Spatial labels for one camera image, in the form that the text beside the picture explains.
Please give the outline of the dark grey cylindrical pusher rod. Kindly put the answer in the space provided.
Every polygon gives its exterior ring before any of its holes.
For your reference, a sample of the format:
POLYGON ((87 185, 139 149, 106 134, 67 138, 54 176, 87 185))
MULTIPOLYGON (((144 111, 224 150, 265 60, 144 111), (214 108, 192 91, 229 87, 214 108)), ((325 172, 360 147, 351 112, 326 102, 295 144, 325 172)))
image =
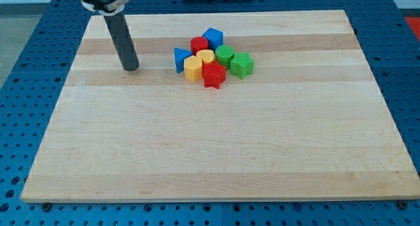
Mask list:
POLYGON ((123 11, 104 17, 120 63, 125 71, 135 71, 140 66, 123 11))

